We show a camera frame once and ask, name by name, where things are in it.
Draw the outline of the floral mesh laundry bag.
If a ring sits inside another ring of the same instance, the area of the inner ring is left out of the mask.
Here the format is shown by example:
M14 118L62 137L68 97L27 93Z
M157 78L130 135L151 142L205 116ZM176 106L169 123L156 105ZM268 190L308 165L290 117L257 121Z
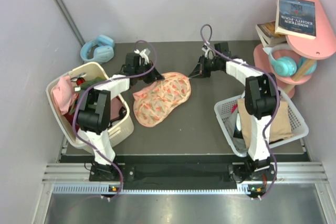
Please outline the floral mesh laundry bag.
M145 127L154 127L191 95L187 76L178 72L162 74L165 78L156 81L133 94L133 112L137 121Z

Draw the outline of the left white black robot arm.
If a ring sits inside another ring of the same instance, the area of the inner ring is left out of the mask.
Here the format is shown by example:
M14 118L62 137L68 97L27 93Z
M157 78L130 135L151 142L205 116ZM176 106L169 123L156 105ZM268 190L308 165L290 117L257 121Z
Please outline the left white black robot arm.
M150 50L135 50L128 53L121 70L107 80L95 83L80 92L74 124L81 135L76 137L90 146L94 152L90 181L109 182L122 178L119 167L113 163L113 150L108 128L111 124L111 100L129 90L139 80L147 84L161 81L164 77L155 68L155 61L149 58Z

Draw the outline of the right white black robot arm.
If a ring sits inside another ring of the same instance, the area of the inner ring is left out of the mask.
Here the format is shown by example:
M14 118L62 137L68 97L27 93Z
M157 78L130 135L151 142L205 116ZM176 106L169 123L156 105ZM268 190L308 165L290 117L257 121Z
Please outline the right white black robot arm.
M251 121L245 176L256 180L271 168L270 126L280 106L275 76L240 58L233 58L227 42L211 46L206 41L202 50L204 53L189 78L209 78L212 72L223 71L245 86L245 109Z

